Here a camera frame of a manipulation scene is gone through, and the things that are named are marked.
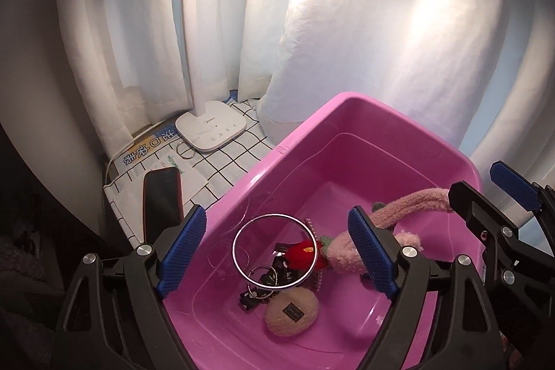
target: plush keychain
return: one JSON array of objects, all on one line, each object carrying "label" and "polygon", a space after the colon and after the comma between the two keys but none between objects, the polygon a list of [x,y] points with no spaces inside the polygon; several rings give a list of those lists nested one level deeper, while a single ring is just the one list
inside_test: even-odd
[{"label": "plush keychain", "polygon": [[[370,219],[376,227],[392,230],[403,218],[424,211],[437,211],[451,213],[449,205],[449,190],[443,188],[428,188],[403,196],[389,204],[374,203]],[[404,230],[395,234],[395,238],[402,246],[412,246],[423,251],[418,235]],[[318,242],[320,256],[316,265],[317,269],[327,265],[338,273],[354,273],[362,275],[367,273],[355,244],[351,240],[349,231],[340,233],[335,239],[320,237]],[[314,258],[313,244],[310,240],[303,241],[291,247],[285,254],[291,268],[306,271]]]},{"label": "plush keychain", "polygon": [[[429,188],[411,193],[389,204],[376,202],[373,204],[370,219],[376,227],[393,230],[400,220],[415,212],[451,213],[453,210],[449,205],[448,193],[449,190],[442,188]],[[307,220],[307,225],[315,234],[310,220]],[[403,246],[413,246],[422,251],[420,238],[416,234],[402,230],[395,234],[395,238]],[[312,240],[304,240],[288,245],[283,253],[288,268],[299,274],[308,271],[314,259],[314,252],[318,253],[315,291],[320,288],[323,269],[332,268],[338,273],[358,275],[367,273],[348,231],[342,232],[335,239],[321,236],[317,244],[317,250],[314,250]],[[315,293],[306,287],[295,287],[271,297],[264,321],[275,335],[292,337],[307,330],[316,321],[317,316],[318,299]]]},{"label": "plush keychain", "polygon": [[[424,211],[453,212],[449,204],[449,190],[428,188],[411,193],[374,211],[370,219],[376,227],[391,229],[403,218]],[[420,238],[416,234],[402,230],[395,234],[395,238],[402,246],[412,246],[423,251]],[[349,231],[342,232],[330,243],[326,249],[326,258],[330,267],[338,273],[367,273]]]}]

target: smartphone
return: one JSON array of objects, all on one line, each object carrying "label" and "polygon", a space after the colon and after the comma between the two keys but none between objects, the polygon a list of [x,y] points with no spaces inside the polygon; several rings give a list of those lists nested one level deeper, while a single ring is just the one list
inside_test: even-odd
[{"label": "smartphone", "polygon": [[163,230],[183,221],[181,171],[176,167],[155,169],[144,176],[144,242],[153,244]]}]

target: red strawberry charm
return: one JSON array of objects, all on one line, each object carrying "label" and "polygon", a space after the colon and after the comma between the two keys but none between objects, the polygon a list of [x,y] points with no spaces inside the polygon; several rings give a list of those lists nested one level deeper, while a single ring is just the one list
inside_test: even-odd
[{"label": "red strawberry charm", "polygon": [[[319,271],[328,267],[327,259],[320,253],[322,243],[317,241],[318,244],[318,260],[314,270]],[[294,244],[287,250],[284,257],[289,263],[289,268],[297,271],[307,271],[314,260],[314,244],[312,240],[304,240],[300,243]]]}]

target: metal ring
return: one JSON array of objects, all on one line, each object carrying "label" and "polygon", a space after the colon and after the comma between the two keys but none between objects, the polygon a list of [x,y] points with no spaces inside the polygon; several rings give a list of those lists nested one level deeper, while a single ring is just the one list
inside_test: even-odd
[{"label": "metal ring", "polygon": [[[278,272],[276,271],[276,269],[274,267],[272,267],[271,265],[258,265],[257,267],[254,267],[251,271],[249,271],[249,278],[251,277],[251,275],[258,270],[259,268],[265,268],[267,270],[272,270],[274,272],[274,278],[276,281],[276,284],[278,283]],[[249,293],[250,295],[255,299],[255,300],[265,300],[266,298],[270,298],[273,294],[274,291],[272,291],[271,293],[268,293],[264,296],[259,297],[258,295],[253,294],[253,290],[250,287],[250,284],[247,282],[246,283],[246,287],[249,289]]]},{"label": "metal ring", "polygon": [[[313,259],[312,264],[310,265],[309,270],[304,275],[302,275],[299,279],[297,279],[296,281],[293,281],[290,284],[287,284],[285,286],[275,286],[275,287],[265,286],[264,284],[261,284],[260,282],[257,282],[256,280],[252,280],[241,269],[241,267],[239,266],[239,262],[237,262],[237,256],[235,255],[235,247],[237,246],[237,239],[241,235],[241,232],[243,232],[243,230],[247,226],[254,223],[255,221],[258,221],[259,219],[263,219],[263,218],[268,218],[268,217],[287,218],[287,219],[290,219],[291,221],[294,221],[299,226],[301,226],[306,231],[307,234],[309,234],[310,240],[312,240],[312,243],[314,245],[314,259]],[[275,292],[280,291],[280,290],[287,290],[288,288],[296,287],[299,284],[303,283],[305,280],[307,280],[308,277],[310,276],[310,274],[314,271],[314,268],[316,267],[316,262],[318,262],[318,254],[319,254],[318,253],[318,242],[316,241],[316,237],[314,236],[314,234],[312,233],[310,228],[305,223],[303,223],[301,220],[290,217],[289,215],[284,215],[283,213],[268,213],[266,215],[260,215],[259,217],[253,218],[252,220],[246,222],[245,225],[241,229],[238,230],[237,234],[235,234],[235,238],[233,239],[233,245],[231,246],[231,255],[233,257],[233,263],[235,264],[235,267],[237,268],[237,270],[239,270],[239,273],[241,273],[241,276],[243,276],[253,286],[256,286],[258,288],[263,288],[265,290],[275,291]]]},{"label": "metal ring", "polygon": [[196,149],[195,149],[195,148],[189,148],[189,149],[187,149],[187,151],[193,150],[193,155],[192,155],[191,157],[183,157],[183,154],[184,154],[185,152],[187,152],[187,151],[184,151],[183,154],[180,154],[180,153],[179,153],[179,147],[180,147],[182,144],[186,144],[186,143],[185,143],[184,141],[182,141],[181,143],[179,143],[179,144],[177,145],[177,148],[176,148],[177,154],[178,154],[183,160],[191,160],[191,159],[196,155]]}]

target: wall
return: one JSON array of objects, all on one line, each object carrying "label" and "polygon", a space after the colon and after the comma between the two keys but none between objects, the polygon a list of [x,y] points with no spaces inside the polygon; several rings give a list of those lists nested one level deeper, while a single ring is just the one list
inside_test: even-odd
[{"label": "wall", "polygon": [[0,123],[52,195],[106,236],[103,151],[66,59],[56,0],[0,0]]}]

